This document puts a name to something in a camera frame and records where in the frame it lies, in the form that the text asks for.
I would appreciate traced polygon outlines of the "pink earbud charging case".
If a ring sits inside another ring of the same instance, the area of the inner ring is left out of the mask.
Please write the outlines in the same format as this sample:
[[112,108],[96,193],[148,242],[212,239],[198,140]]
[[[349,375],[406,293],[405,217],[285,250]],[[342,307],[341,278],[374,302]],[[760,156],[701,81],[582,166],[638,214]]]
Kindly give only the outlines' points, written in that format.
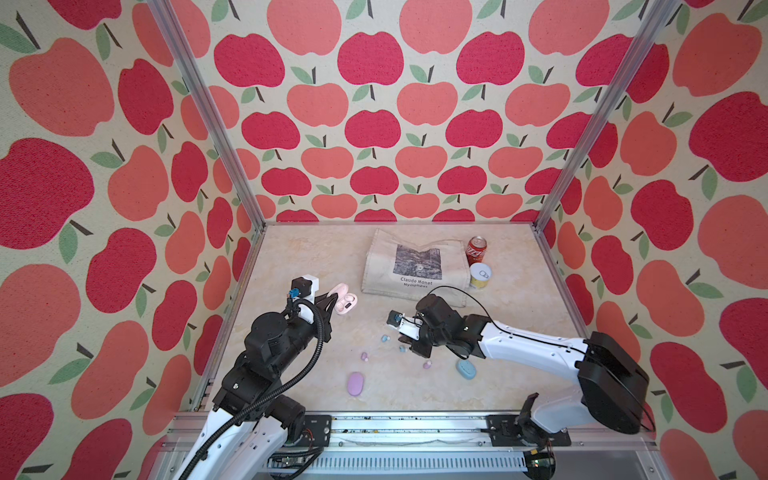
[[348,314],[358,302],[358,297],[349,290],[345,283],[339,283],[328,292],[329,296],[336,295],[334,309],[338,315]]

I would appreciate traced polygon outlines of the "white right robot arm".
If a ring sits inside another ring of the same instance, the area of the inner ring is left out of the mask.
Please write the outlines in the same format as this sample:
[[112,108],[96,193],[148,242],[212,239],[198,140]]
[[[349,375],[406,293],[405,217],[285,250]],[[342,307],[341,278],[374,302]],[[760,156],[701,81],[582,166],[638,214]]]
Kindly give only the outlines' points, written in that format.
[[412,316],[391,311],[387,323],[399,332],[400,342],[425,359],[444,346],[462,360],[512,361],[570,381],[559,394],[526,398],[511,432],[527,445],[543,446],[564,429],[590,423],[634,435],[649,417],[649,377],[608,334],[565,338],[515,329],[495,323],[487,313],[463,316],[434,293],[418,301]]

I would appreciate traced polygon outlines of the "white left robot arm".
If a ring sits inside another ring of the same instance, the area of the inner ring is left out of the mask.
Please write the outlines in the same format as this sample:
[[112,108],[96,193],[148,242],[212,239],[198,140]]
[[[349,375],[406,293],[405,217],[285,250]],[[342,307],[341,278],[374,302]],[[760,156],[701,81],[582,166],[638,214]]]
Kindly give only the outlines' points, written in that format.
[[336,293],[316,300],[289,295],[282,311],[253,321],[177,479],[212,479],[235,467],[245,479],[280,448],[278,439],[301,435],[305,407],[286,392],[317,365],[337,301]]

